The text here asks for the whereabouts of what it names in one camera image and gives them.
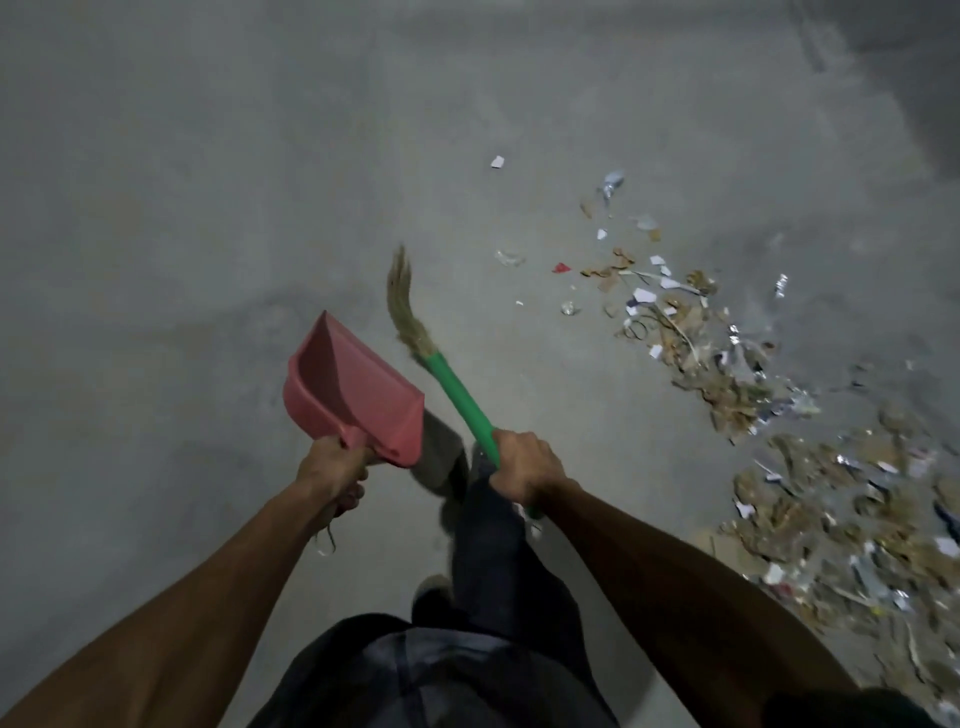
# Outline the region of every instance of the green broom handle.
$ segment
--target green broom handle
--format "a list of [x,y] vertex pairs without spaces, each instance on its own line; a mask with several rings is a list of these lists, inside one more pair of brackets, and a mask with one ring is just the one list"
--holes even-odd
[[460,416],[464,418],[464,422],[467,423],[467,427],[470,428],[470,433],[476,438],[477,443],[480,444],[480,449],[484,451],[493,464],[499,468],[500,451],[496,448],[496,443],[493,441],[493,425],[491,425],[490,420],[487,419],[487,415],[485,415],[483,410],[477,405],[476,400],[470,396],[470,392],[467,391],[464,383],[460,381],[453,373],[453,370],[450,369],[450,365],[446,363],[444,355],[437,352],[425,358],[423,364],[430,374],[440,382],[440,386],[444,388],[446,395],[450,398],[450,401],[453,402],[453,406],[457,408],[457,412],[460,413]]

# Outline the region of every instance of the plastic wrapper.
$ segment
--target plastic wrapper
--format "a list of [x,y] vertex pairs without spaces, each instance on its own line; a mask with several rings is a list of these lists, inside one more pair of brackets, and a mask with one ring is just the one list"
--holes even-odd
[[785,273],[781,273],[777,278],[777,283],[774,286],[774,296],[778,299],[786,296],[786,284],[789,281],[789,278]]
[[603,184],[600,185],[600,194],[603,196],[604,203],[607,205],[610,204],[610,199],[613,197],[613,193],[620,188],[620,185],[623,184],[624,176],[623,172],[617,170],[616,172],[610,172],[603,179]]
[[523,257],[523,255],[509,253],[507,251],[497,251],[493,254],[493,257],[497,259],[500,265],[505,265],[508,268],[515,268],[526,261],[526,258]]

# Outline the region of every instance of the forearm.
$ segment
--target forearm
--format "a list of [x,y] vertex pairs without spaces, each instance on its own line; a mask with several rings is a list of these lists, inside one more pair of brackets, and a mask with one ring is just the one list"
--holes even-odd
[[84,647],[0,728],[189,725],[223,716],[310,537],[296,486],[179,582]]
[[778,692],[855,690],[797,619],[696,548],[579,487],[547,489],[540,506],[701,725],[759,726]]

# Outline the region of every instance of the wrist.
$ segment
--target wrist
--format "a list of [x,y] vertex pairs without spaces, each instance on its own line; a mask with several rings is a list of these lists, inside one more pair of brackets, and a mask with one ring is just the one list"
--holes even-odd
[[551,500],[581,490],[583,490],[583,488],[580,487],[580,483],[572,477],[549,480],[537,487],[534,505],[540,510],[543,510]]
[[322,519],[324,510],[336,500],[334,489],[322,482],[311,482],[308,478],[297,479],[284,488],[277,496],[284,509],[292,514],[297,527],[308,531],[310,536],[320,530],[317,523]]

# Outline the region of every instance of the dustpan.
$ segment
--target dustpan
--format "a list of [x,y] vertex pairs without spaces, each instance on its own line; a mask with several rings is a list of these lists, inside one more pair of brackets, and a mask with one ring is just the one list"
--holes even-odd
[[423,392],[327,311],[290,357],[283,403],[315,440],[336,435],[401,468],[420,459]]

